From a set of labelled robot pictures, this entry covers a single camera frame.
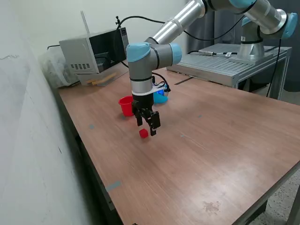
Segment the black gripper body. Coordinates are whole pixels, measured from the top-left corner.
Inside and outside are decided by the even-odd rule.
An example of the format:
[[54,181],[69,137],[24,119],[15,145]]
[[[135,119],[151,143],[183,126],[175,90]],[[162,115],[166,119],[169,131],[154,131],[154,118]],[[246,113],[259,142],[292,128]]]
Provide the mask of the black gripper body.
[[152,110],[152,106],[154,104],[153,93],[144,96],[138,96],[133,94],[132,96],[133,108]]

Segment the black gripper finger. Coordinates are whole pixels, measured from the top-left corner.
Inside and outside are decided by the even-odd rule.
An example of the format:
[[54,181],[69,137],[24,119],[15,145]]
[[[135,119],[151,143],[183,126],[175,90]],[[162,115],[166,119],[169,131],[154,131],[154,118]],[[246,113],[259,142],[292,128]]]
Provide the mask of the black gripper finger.
[[145,109],[143,114],[144,119],[150,127],[150,135],[154,136],[157,133],[156,129],[161,126],[159,112]]
[[132,113],[136,118],[137,125],[141,126],[143,124],[143,120],[140,115],[139,108],[136,106],[136,103],[132,103]]

